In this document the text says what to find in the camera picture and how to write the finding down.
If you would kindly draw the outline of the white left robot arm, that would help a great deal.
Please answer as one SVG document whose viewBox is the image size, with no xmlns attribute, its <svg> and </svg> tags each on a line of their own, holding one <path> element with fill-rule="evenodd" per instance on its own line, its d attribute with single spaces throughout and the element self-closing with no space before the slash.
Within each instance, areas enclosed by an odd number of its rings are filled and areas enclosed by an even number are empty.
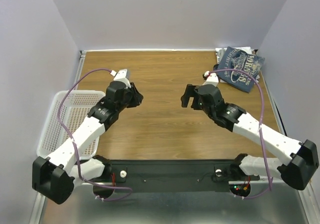
<svg viewBox="0 0 320 224">
<path fill-rule="evenodd" d="M 105 96 L 90 108 L 69 138 L 46 157 L 33 161 L 32 189 L 56 204 L 62 204 L 81 183 L 94 178 L 108 180 L 111 177 L 109 166 L 91 158 L 85 163 L 85 169 L 80 164 L 80 155 L 118 120 L 124 109 L 140 106 L 143 98 L 133 82 L 112 81 Z"/>
</svg>

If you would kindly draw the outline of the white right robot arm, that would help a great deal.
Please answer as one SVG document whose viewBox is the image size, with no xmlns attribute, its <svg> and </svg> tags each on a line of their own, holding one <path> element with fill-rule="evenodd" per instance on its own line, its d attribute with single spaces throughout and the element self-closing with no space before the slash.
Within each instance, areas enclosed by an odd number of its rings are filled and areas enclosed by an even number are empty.
<svg viewBox="0 0 320 224">
<path fill-rule="evenodd" d="M 273 158 L 247 155 L 231 165 L 235 179 L 244 176 L 270 176 L 283 180 L 293 189 L 302 191 L 319 167 L 317 146 L 311 140 L 304 142 L 287 137 L 261 124 L 249 112 L 233 103 L 224 101 L 218 87 L 212 84 L 187 84 L 180 98 L 186 108 L 193 98 L 191 108 L 203 111 L 218 126 L 239 134 L 271 152 Z"/>
</svg>

